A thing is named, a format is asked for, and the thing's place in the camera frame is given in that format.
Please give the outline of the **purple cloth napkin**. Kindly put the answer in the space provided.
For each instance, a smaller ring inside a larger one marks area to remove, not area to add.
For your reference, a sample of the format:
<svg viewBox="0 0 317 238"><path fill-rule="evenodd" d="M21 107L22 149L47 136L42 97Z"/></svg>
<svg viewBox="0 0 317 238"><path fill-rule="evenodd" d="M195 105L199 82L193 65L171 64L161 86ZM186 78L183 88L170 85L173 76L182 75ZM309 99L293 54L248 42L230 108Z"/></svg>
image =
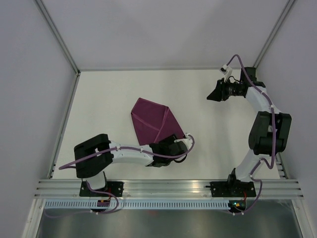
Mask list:
<svg viewBox="0 0 317 238"><path fill-rule="evenodd" d="M157 143L171 135L185 137L168 106L139 98L131 110L131 119L140 145Z"/></svg>

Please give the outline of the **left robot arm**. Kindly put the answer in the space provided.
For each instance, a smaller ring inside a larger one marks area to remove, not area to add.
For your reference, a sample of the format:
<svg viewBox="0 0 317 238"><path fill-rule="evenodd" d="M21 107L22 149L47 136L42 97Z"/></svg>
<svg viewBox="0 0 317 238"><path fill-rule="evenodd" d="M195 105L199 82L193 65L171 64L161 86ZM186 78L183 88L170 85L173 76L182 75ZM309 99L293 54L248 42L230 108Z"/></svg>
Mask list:
<svg viewBox="0 0 317 238"><path fill-rule="evenodd" d="M104 196L108 184L103 170L112 164L130 163L145 167L166 167L174 160L181 162L193 148L193 137L177 139L173 134L159 142L124 146L99 134L74 147L75 170L79 179L87 179L96 196Z"/></svg>

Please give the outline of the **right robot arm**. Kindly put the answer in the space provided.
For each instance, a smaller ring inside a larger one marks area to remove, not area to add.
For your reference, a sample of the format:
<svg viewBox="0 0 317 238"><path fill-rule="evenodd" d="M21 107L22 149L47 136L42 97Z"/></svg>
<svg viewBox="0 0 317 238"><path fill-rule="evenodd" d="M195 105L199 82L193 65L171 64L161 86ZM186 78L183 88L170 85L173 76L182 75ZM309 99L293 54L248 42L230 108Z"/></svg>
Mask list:
<svg viewBox="0 0 317 238"><path fill-rule="evenodd" d="M231 67L224 65L220 71L224 77L217 81L207 100L222 102L231 96L242 96L257 115L248 137L249 151L245 158L229 174L227 181L212 182L209 187L215 197L225 193L230 197L239 196L242 192L255 196L254 175L263 164L268 169L273 168L276 154L286 148L292 118L273 104L265 84L257 81L254 67L243 67L240 79L234 81L231 81Z"/></svg>

